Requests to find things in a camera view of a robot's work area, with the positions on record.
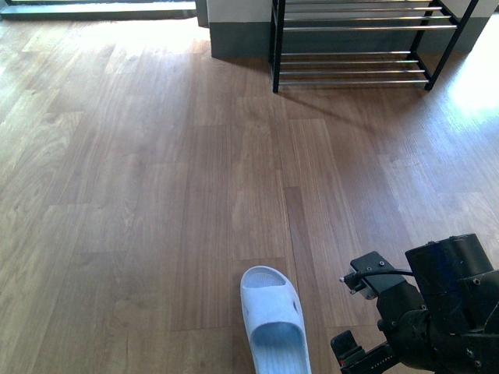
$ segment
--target white slipper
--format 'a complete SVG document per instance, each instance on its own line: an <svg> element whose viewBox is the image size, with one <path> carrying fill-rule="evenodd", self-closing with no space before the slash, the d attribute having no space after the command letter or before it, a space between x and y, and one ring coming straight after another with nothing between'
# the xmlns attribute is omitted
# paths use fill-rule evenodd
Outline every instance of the white slipper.
<svg viewBox="0 0 499 374"><path fill-rule="evenodd" d="M241 301L257 374L310 374L302 306L289 279L252 267L241 279Z"/></svg>

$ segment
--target cable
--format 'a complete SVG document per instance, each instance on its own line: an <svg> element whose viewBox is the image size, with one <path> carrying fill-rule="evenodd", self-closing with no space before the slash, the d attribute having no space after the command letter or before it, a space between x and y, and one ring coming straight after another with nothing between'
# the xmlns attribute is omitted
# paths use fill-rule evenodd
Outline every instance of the cable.
<svg viewBox="0 0 499 374"><path fill-rule="evenodd" d="M375 275L406 275L408 277L414 277L411 270L403 269L381 269L381 270L371 270L371 271L357 271L355 273L350 273L340 278L342 283L352 283L352 281L360 281L365 277L373 277Z"/></svg>

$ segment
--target black motor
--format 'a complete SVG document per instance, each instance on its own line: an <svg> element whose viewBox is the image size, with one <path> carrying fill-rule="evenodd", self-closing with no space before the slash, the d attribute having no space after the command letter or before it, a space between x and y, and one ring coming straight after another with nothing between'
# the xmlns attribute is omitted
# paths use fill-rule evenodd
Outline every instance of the black motor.
<svg viewBox="0 0 499 374"><path fill-rule="evenodd" d="M343 374L378 374L399 362L436 374L499 373L499 270L474 234L406 254L412 272L377 252L354 259L340 281L377 298L387 341L365 352L345 331L331 340ZM416 278L419 291L402 275Z"/></svg>

